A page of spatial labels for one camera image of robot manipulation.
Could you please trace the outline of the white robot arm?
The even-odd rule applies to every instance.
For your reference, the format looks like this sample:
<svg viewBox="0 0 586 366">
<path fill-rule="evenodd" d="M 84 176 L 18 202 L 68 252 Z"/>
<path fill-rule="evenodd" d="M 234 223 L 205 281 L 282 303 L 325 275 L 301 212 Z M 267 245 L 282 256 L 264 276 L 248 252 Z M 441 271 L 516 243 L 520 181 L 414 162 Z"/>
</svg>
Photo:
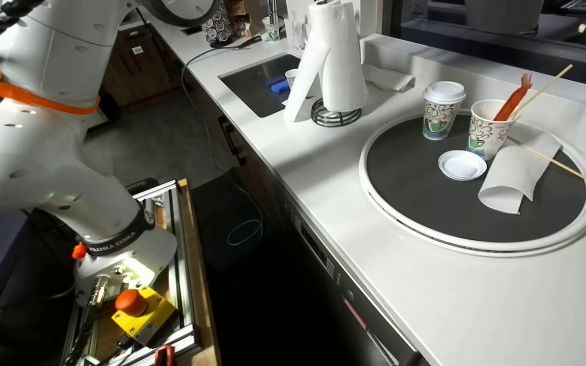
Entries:
<svg viewBox="0 0 586 366">
<path fill-rule="evenodd" d="M 86 121 L 123 17 L 142 7 L 174 27 L 198 27 L 219 0 L 2 0 L 0 208 L 43 209 L 84 243 L 77 287 L 115 271 L 148 284 L 176 251 L 111 176 L 84 162 Z"/>
</svg>

